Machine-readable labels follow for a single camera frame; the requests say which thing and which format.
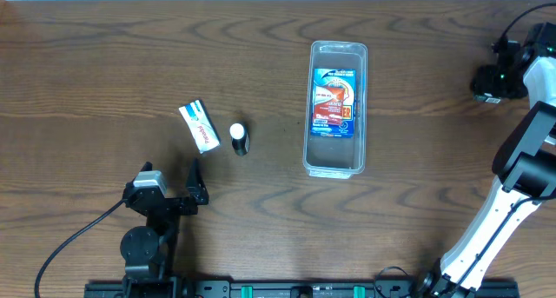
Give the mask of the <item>dark bottle with white cap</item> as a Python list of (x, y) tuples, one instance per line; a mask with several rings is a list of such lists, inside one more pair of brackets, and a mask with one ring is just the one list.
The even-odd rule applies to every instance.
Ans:
[(231, 144), (238, 156), (248, 153), (250, 140), (246, 128), (241, 123), (233, 123), (229, 128)]

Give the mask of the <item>white Panadol box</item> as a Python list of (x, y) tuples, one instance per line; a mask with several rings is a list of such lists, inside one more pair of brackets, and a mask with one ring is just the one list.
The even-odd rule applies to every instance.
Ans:
[(201, 154), (220, 146), (220, 138), (201, 100), (183, 105), (178, 111), (188, 125)]

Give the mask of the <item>blue Kool Fever box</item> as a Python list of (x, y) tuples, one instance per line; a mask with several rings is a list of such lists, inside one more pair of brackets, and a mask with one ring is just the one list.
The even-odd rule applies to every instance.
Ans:
[[(313, 123), (314, 88), (336, 87), (344, 89), (342, 123), (339, 126)], [(311, 89), (310, 133), (314, 136), (351, 138), (354, 135), (354, 118), (356, 115), (356, 71), (351, 69), (315, 68)]]

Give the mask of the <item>red medicine box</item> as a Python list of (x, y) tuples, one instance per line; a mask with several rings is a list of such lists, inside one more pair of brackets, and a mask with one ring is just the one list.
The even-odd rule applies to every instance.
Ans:
[(343, 88), (316, 86), (313, 100), (313, 123), (341, 125), (343, 101)]

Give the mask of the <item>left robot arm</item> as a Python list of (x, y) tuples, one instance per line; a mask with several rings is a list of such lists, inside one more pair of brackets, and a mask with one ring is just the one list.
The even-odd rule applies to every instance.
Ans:
[(196, 215), (209, 203), (200, 163), (192, 162), (186, 180), (187, 194), (167, 197), (167, 183), (151, 162), (125, 185), (125, 206), (146, 217), (146, 224), (129, 230), (121, 240), (125, 260), (125, 297), (193, 297), (195, 286), (173, 272), (180, 219)]

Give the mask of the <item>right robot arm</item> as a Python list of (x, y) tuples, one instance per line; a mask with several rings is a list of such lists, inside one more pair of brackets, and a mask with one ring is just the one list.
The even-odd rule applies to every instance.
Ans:
[(501, 36), (494, 65), (477, 69), (471, 91), (477, 101), (528, 98), (530, 109), (493, 159), (486, 201), (458, 242), (421, 282), (419, 297), (517, 297), (514, 281), (484, 276), (516, 228), (555, 197), (555, 26), (535, 24), (523, 43)]

